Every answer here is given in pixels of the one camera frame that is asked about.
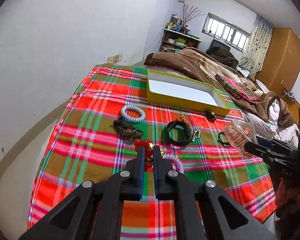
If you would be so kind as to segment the person's right hand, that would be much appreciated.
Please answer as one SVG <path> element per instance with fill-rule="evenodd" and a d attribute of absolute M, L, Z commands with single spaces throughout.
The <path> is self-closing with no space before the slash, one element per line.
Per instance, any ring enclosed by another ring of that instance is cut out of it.
<path fill-rule="evenodd" d="M 276 216 L 284 228 L 300 225 L 300 187 L 292 187 L 292 182 L 281 178 L 279 187 L 275 192 L 277 205 Z"/>

